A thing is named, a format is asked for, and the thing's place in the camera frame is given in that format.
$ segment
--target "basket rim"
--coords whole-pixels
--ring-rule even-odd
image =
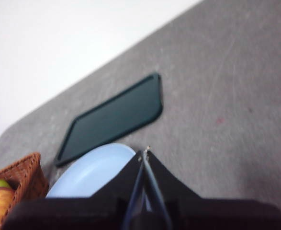
[[[20,180],[18,187],[16,188],[16,190],[14,190],[14,197],[13,197],[10,205],[7,207],[5,214],[1,218],[0,229],[2,227],[2,224],[4,223],[5,218],[10,213],[12,208],[22,200],[24,194],[26,193],[26,188],[29,186],[30,181],[33,179],[33,175],[35,175],[35,172],[37,171],[38,167],[40,166],[40,153],[39,152],[30,153],[30,154],[24,156],[23,158],[13,162],[12,164],[10,164],[0,170],[0,177],[1,177],[2,174],[9,172],[14,167],[18,167],[19,164],[21,164],[29,159],[32,159],[30,161],[30,166],[29,166],[28,170],[25,171],[24,176]]]

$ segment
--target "brown basket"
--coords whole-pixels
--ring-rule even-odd
[[[49,183],[40,166],[40,153],[34,152],[0,170],[0,179],[15,190],[15,196],[0,222],[2,224],[11,209],[22,200],[45,197]]]

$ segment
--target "plastic plate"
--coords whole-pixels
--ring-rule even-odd
[[[61,175],[46,197],[89,197],[114,178],[134,155],[134,150],[118,143],[93,149]]]

